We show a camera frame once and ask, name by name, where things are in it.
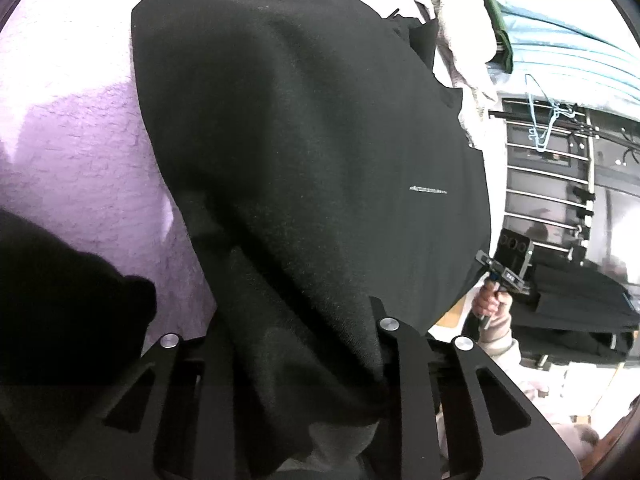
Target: black object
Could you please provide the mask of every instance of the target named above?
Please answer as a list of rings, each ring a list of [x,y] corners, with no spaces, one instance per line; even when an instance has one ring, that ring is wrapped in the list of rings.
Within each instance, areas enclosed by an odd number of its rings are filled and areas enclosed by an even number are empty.
[[[502,290],[508,290],[514,294],[522,293],[525,285],[524,275],[529,267],[533,248],[533,241],[529,237],[503,228],[495,257],[491,258],[484,251],[478,251],[476,260],[480,262],[484,272],[489,273],[489,279],[499,283]],[[491,324],[491,318],[481,316],[479,322],[480,328],[486,330]]]
[[[574,242],[570,249],[571,263],[574,266],[582,266],[587,257],[587,248],[581,245],[579,241]]]
[[[439,342],[389,317],[378,319],[378,334],[390,395],[359,478],[440,478],[438,402],[428,402],[436,398],[445,413],[452,479],[580,478],[559,435],[468,338]],[[246,397],[233,360],[218,316],[205,338],[163,336],[80,424],[50,476],[30,480],[255,478],[243,443],[259,424],[239,428]],[[270,478],[340,478],[334,471],[309,473]],[[12,480],[26,478],[18,473]]]
[[[12,7],[15,6],[14,0],[11,0],[11,5]],[[9,15],[10,10],[8,12],[5,12],[6,9],[2,9],[2,16],[6,17]],[[17,449],[17,448],[10,448],[9,446],[9,442],[11,441],[10,435],[9,433],[4,433],[4,428],[5,426],[2,425],[2,421],[0,420],[0,431],[2,431],[2,438],[0,438],[0,447],[2,450],[8,450],[8,449]],[[637,452],[636,455],[633,455],[631,453],[627,453],[625,456],[625,451],[632,451],[632,445],[635,442],[636,444],[638,443],[638,439],[636,438],[637,435],[633,435],[633,434],[627,434],[627,437],[630,437],[629,439],[622,439],[624,442],[619,442],[619,445],[616,446],[616,453],[612,453],[612,455],[615,455],[615,457],[610,457],[610,458],[614,458],[615,460],[608,460],[607,461],[607,470],[604,476],[598,476],[597,478],[631,478],[631,474],[633,474],[633,469],[634,469],[634,465],[636,464],[636,462],[630,462],[630,460],[633,460],[633,458],[635,456],[637,456]],[[16,452],[14,453],[9,453],[8,456],[8,461],[4,461],[4,460],[0,460],[0,470],[2,471],[2,474],[4,474],[5,469],[4,467],[7,466],[8,462],[11,462],[14,459],[18,459],[18,457],[21,455],[21,453]],[[11,476],[12,479],[15,478],[19,478],[19,476]],[[40,473],[36,472],[36,468],[32,469],[31,471],[29,471],[25,478],[28,478],[30,480],[34,480],[34,479],[39,479],[41,478]]]
[[[572,191],[574,192],[574,195],[577,196],[583,202],[587,202],[587,200],[592,200],[592,201],[596,200],[595,193],[589,193],[587,189],[584,189],[582,187],[574,186],[572,188]]]
[[[50,465],[100,394],[140,357],[156,290],[4,210],[0,276],[4,480],[14,477],[7,455],[22,447],[34,470]]]
[[[574,260],[580,249],[574,248]],[[548,354],[550,362],[626,359],[640,312],[623,285],[596,268],[542,251],[533,255],[530,280],[535,294],[515,295],[511,307],[513,335],[523,354]]]
[[[593,216],[593,211],[589,211],[588,209],[578,209],[575,212],[575,215],[581,219],[584,220],[585,218],[587,218],[587,216]]]
[[[369,296],[425,334],[479,278],[484,164],[460,90],[431,70],[436,32],[358,0],[133,10],[146,130],[264,410],[273,448],[248,444],[254,472],[291,456],[331,468],[372,437],[385,388]],[[311,438],[319,423],[330,436]]]

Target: hand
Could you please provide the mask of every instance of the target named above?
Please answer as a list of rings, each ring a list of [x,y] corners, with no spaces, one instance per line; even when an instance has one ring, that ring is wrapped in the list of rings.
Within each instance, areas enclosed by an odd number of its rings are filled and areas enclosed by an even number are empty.
[[[513,298],[508,292],[498,292],[499,284],[487,279],[471,304],[476,316],[494,316],[499,310],[509,310]]]

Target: black fabric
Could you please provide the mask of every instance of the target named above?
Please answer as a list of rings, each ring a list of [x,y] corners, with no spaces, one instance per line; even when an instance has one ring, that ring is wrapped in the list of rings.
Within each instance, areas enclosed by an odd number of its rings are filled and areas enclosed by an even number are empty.
[[[482,154],[416,25],[358,0],[133,10],[142,117],[258,400],[256,474],[321,449],[318,424],[362,428],[323,467],[361,452],[386,402],[369,296],[425,333],[488,250]]]
[[[514,297],[513,335],[527,354],[592,363],[618,363],[628,356],[640,314],[626,288],[590,266],[576,266],[555,253],[534,252],[531,296]],[[617,345],[610,348],[613,335]]]
[[[585,332],[638,328],[640,314],[616,280],[597,269],[574,266],[556,254],[534,253],[532,261],[534,301],[515,298],[514,324]]]
[[[514,326],[513,336],[523,352],[549,355],[552,361],[617,364],[626,359],[633,346],[632,332],[617,333],[614,348],[610,347],[612,334]]]
[[[49,463],[140,357],[156,290],[4,210],[0,276],[2,414],[30,455]]]

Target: black metal frame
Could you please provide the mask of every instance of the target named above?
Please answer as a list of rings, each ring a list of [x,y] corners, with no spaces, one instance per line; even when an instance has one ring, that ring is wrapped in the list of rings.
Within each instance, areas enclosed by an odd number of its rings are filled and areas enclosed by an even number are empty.
[[[429,339],[387,317],[379,301],[377,309],[380,343],[390,356],[386,377],[391,395],[388,426],[381,424],[372,444],[372,449],[383,452],[369,450],[365,455],[379,479],[441,478],[436,429],[440,402],[446,414],[452,479],[580,478],[577,461],[558,434],[470,339],[461,336],[451,344]],[[198,366],[198,393],[193,389],[186,393],[193,404],[171,400],[180,388],[177,370],[184,365]],[[154,380],[141,386],[140,378],[150,372]],[[490,395],[485,394],[487,377],[493,378]],[[110,422],[125,397],[135,391],[146,392],[142,418],[132,425]],[[519,426],[512,425],[514,414],[519,414]],[[166,423],[176,420],[185,421],[185,431]],[[385,433],[385,427],[392,431]],[[232,346],[222,322],[214,317],[204,338],[159,339],[80,424],[57,465],[47,472],[50,477],[42,472],[33,475],[26,454],[6,458],[30,467],[24,476],[11,480],[236,480],[240,478],[236,441]],[[181,474],[167,472],[163,467],[168,462],[180,464]]]

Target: light blue fabric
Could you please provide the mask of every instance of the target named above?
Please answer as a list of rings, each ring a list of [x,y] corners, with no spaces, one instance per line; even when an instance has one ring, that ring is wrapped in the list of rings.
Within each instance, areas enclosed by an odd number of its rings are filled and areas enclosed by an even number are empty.
[[[524,97],[530,73],[558,102],[640,121],[640,46],[611,0],[496,1],[513,49],[513,74],[490,67],[497,92]]]
[[[636,55],[567,23],[522,13],[526,16],[504,14],[514,66],[507,92],[524,94],[524,76],[530,73],[556,100],[640,120],[640,59]],[[495,68],[490,74],[498,91],[504,91],[500,83],[507,82],[505,75]]]

